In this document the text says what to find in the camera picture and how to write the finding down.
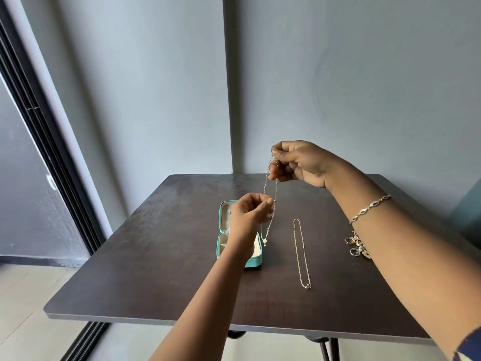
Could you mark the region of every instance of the turquoise jewelry box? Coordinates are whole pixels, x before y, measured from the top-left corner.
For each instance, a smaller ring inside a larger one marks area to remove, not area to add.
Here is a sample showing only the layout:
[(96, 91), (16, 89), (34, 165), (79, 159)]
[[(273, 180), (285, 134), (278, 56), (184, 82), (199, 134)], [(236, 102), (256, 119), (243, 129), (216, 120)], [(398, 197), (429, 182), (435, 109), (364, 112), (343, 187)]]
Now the turquoise jewelry box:
[[(219, 208), (219, 230), (220, 234), (217, 238), (217, 258), (219, 258), (222, 251), (225, 249), (230, 232), (230, 216), (232, 213), (232, 206), (237, 200), (224, 201)], [(259, 233), (256, 235), (256, 241), (254, 242), (254, 254), (247, 261), (244, 267), (257, 267), (262, 263), (262, 246), (261, 236)]]

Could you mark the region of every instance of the gold jewelry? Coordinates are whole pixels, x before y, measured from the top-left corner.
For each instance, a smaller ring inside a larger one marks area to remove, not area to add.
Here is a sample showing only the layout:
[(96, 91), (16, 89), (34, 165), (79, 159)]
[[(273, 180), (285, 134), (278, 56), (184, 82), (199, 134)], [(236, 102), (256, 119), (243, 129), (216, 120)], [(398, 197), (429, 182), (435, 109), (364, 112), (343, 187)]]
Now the gold jewelry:
[[(299, 255), (297, 253), (297, 241), (296, 241), (296, 220), (299, 223), (299, 231), (301, 232), (301, 240), (302, 240), (302, 250), (304, 252), (304, 263), (305, 263), (305, 272), (307, 273), (307, 285), (304, 285), (302, 282), (302, 275), (301, 275), (301, 265), (299, 263)], [(294, 232), (294, 245), (296, 247), (296, 258), (297, 258), (297, 268), (299, 269), (299, 280), (301, 280), (301, 285), (304, 289), (310, 289), (312, 287), (311, 278), (309, 277), (309, 269), (307, 268), (307, 259), (305, 258), (305, 247), (304, 247), (304, 237), (302, 235), (302, 228), (301, 228), (301, 221), (298, 219), (294, 219), (292, 222), (292, 231)]]
[[(359, 211), (358, 215), (354, 216), (350, 221), (349, 221), (349, 224), (353, 224), (355, 221), (357, 221), (359, 219), (359, 217), (361, 215), (364, 215), (365, 213), (368, 212), (368, 210), (370, 208), (373, 208), (375, 206), (378, 206), (379, 204), (381, 204), (382, 201), (384, 200), (389, 200), (391, 199), (391, 195), (384, 195), (381, 199), (379, 200), (376, 200), (376, 201), (373, 201), (371, 204), (369, 204), (368, 207), (362, 209), (361, 211)], [(352, 231), (353, 233), (353, 237), (347, 237), (344, 241), (347, 243), (347, 244), (355, 244), (357, 246), (357, 248), (351, 248), (349, 250), (349, 252), (351, 253), (351, 255), (353, 256), (360, 256), (361, 254), (368, 258), (368, 259), (371, 259), (371, 256), (369, 255), (369, 252), (368, 250), (366, 249), (366, 247), (364, 246), (364, 243), (360, 240), (359, 236), (357, 235), (357, 233), (353, 230)]]
[[(271, 158), (270, 158), (270, 161), (269, 161), (269, 165), (270, 163), (272, 162), (272, 160), (274, 159), (274, 155), (271, 154)], [(263, 194), (266, 194), (266, 188), (268, 186), (268, 178), (269, 178), (269, 174), (270, 174), (270, 170), (269, 170), (269, 166), (268, 166), (268, 171), (267, 171), (267, 174), (266, 174), (266, 181), (264, 182), (264, 193)], [(279, 181), (276, 180), (276, 192), (274, 193), (274, 204), (272, 206), (272, 218), (269, 222), (269, 225), (268, 225), (268, 230), (266, 231), (266, 236), (265, 237), (262, 237), (262, 223), (261, 223), (261, 239), (262, 239), (262, 242), (264, 243), (264, 247), (268, 244), (268, 234), (269, 234), (269, 229), (270, 229), (270, 226), (272, 224), (272, 221), (274, 220), (274, 213), (276, 212), (276, 198), (277, 198), (277, 185), (279, 184)]]

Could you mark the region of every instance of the wooden table surface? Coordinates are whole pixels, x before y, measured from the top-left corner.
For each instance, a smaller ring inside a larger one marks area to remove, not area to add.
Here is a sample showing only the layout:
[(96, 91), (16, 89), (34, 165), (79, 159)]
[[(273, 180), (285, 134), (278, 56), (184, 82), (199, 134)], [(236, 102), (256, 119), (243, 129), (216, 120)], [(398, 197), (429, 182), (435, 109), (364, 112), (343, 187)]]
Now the wooden table surface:
[[(421, 224), (481, 262), (481, 251), (399, 188), (380, 175), (371, 178)], [(262, 174), (169, 176), (45, 312), (58, 319), (174, 324), (216, 260), (220, 203), (262, 191), (264, 179)], [(299, 282), (295, 218), (302, 223), (310, 290)], [(344, 239), (350, 233), (327, 190), (304, 182), (280, 184), (262, 265), (245, 270), (231, 329), (430, 343), (374, 263), (349, 254)]]

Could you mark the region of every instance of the tiled floor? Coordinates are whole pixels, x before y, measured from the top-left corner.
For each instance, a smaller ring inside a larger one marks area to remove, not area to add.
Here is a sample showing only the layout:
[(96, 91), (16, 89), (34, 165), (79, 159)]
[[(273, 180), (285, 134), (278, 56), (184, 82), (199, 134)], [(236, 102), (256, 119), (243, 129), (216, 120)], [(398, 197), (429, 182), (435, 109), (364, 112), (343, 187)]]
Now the tiled floor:
[(48, 319), (42, 308), (74, 268), (0, 264), (0, 361), (57, 361), (84, 322)]
[[(0, 361), (57, 361), (83, 322), (48, 319), (42, 308), (74, 268), (0, 264)], [(92, 361), (147, 360), (170, 327), (114, 324)], [(342, 361), (445, 361), (437, 347), (339, 340)], [(302, 336), (249, 332), (228, 339), (223, 361), (321, 361), (320, 347)]]
[[(166, 326), (114, 324), (91, 361), (147, 360), (170, 330)], [(446, 361), (434, 346), (339, 340), (342, 361)], [(322, 361), (318, 344), (302, 336), (248, 332), (228, 339), (222, 361)]]

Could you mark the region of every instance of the hand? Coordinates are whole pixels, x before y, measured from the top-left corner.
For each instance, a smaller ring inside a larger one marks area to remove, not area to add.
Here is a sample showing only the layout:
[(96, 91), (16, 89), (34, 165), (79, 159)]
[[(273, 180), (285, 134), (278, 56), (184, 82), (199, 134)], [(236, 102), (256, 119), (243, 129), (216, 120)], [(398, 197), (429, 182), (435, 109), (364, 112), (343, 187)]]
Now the hand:
[(247, 262), (254, 253), (259, 223), (272, 219), (274, 200), (265, 194), (245, 194), (232, 206), (226, 250), (234, 251)]
[(272, 146), (274, 161), (269, 165), (269, 180), (280, 182), (299, 179), (325, 187), (326, 173), (337, 162), (335, 154), (304, 140), (282, 141)]

